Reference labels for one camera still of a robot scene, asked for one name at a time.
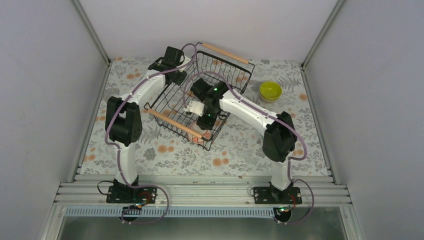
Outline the black wire dish rack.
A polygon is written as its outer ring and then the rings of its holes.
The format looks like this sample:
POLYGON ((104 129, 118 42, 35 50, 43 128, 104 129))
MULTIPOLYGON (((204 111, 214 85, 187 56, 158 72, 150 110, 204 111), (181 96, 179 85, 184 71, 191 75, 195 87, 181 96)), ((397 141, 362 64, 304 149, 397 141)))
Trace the black wire dish rack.
POLYGON ((230 116, 229 112, 218 109, 219 98, 228 92, 227 84, 235 92, 243 94, 254 69, 255 64, 249 61, 241 62, 222 53, 212 54, 199 49, 193 62, 185 69, 184 81, 166 85, 144 108, 202 134, 202 137, 196 137, 155 117, 159 126, 208 151, 230 116))

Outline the yellow-green bowl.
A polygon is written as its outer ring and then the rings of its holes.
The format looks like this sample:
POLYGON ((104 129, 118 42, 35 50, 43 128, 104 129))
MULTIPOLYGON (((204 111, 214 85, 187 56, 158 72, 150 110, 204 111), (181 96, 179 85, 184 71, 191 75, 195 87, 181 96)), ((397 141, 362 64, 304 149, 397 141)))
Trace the yellow-green bowl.
POLYGON ((259 95, 274 98, 282 95, 283 89, 277 82, 266 81, 259 86, 259 95))

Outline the beige ceramic bowl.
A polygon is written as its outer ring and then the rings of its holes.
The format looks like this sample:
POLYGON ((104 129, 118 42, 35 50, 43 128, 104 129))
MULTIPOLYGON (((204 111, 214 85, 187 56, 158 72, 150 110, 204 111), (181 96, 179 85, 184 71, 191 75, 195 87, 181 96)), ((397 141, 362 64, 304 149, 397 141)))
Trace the beige ceramic bowl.
POLYGON ((259 96, 260 96, 260 100, 263 103, 268 103, 268 104, 274 103, 280 98, 280 95, 278 95, 277 97, 268 97, 268 96, 263 96, 260 94, 259 96))

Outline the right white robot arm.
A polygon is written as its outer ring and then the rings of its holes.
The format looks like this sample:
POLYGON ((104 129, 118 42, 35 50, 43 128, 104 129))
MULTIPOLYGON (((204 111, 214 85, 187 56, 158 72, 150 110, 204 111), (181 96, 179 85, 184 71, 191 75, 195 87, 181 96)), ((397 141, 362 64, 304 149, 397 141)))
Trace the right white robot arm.
POLYGON ((198 115, 191 129, 204 135, 213 129, 222 112, 233 114, 254 127, 263 137, 263 153, 272 161, 271 198, 278 204, 289 199, 291 181, 288 176, 288 156, 294 151, 298 140, 290 114, 277 114, 262 108, 223 81, 210 85, 199 78, 191 86, 190 92, 197 99, 190 101, 184 110, 198 115))

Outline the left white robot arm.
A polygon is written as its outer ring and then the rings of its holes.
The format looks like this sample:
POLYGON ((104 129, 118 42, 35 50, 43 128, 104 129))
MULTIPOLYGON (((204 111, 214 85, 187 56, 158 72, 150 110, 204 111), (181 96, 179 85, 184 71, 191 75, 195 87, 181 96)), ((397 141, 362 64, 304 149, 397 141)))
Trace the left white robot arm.
POLYGON ((132 90, 107 100, 104 141, 115 147, 118 167, 111 195, 128 203, 139 197, 134 145, 143 131, 141 105, 166 85, 181 84, 187 76, 185 68, 192 62, 193 58, 186 56, 182 49, 169 46, 163 57, 148 66, 145 75, 132 90))

